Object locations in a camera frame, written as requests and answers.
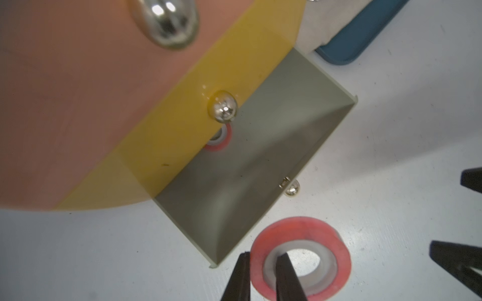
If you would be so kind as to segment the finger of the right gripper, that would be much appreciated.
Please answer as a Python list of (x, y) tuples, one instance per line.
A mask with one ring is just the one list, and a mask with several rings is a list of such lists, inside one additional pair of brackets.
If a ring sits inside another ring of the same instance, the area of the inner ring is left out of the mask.
[(470, 291), (481, 297), (481, 247), (432, 241), (430, 258)]
[(461, 173), (460, 185), (472, 191), (482, 193), (482, 167), (465, 169)]

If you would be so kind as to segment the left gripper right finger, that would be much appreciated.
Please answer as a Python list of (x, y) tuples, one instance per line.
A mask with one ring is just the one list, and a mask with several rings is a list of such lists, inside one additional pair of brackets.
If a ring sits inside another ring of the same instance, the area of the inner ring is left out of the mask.
[(307, 301), (287, 253), (277, 257), (275, 275), (277, 301)]

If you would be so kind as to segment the pale green bottom drawer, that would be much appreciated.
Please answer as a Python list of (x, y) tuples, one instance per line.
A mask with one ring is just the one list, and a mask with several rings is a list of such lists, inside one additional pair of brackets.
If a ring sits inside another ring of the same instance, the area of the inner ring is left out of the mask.
[(356, 102), (309, 57), (291, 50), (241, 107), (228, 145), (201, 150), (155, 201), (218, 267)]

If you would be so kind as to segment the orange top drawer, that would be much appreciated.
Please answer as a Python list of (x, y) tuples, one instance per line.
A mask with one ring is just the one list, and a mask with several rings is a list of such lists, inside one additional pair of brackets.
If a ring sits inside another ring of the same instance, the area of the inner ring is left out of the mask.
[(54, 209), (252, 1), (187, 1), (199, 30), (160, 47), (139, 1), (1, 2), (1, 207)]

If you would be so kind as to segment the red tape roll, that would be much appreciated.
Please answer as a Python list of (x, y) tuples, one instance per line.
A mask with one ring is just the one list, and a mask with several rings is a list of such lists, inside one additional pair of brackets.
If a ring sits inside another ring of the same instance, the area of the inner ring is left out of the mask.
[(347, 283), (350, 252), (336, 229), (316, 218), (296, 216), (271, 224), (252, 245), (251, 282), (263, 297), (276, 300), (277, 257), (297, 249), (320, 258), (315, 270), (299, 278), (308, 300), (326, 300)]
[(217, 152), (225, 149), (232, 139), (232, 127), (230, 124), (223, 124), (220, 130), (207, 142), (204, 150)]

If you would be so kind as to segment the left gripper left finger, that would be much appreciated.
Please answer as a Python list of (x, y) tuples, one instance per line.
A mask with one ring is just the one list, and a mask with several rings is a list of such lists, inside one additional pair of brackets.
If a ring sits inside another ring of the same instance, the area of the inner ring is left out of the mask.
[(251, 300), (251, 253), (244, 252), (238, 257), (221, 301)]

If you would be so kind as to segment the yellow drawer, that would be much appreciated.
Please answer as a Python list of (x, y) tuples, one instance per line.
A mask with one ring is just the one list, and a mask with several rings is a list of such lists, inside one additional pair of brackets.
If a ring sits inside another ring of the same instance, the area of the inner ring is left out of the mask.
[(167, 96), (62, 201), (59, 211), (105, 209), (157, 196), (220, 123), (218, 92), (242, 105), (293, 48), (304, 1), (254, 1)]

